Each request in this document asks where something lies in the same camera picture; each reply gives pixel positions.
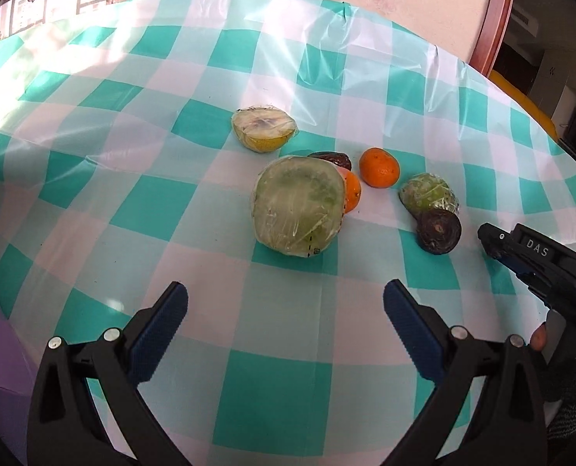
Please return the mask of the operator hand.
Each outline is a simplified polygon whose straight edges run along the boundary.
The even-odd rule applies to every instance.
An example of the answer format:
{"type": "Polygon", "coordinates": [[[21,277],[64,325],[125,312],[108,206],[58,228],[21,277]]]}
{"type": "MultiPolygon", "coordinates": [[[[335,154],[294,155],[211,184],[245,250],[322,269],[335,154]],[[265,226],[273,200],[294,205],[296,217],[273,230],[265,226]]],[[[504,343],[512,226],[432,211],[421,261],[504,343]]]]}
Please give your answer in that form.
{"type": "Polygon", "coordinates": [[[548,334],[547,334],[547,326],[546,323],[543,322],[538,328],[533,331],[530,338],[530,347],[535,351],[542,351],[548,341],[548,334]]]}

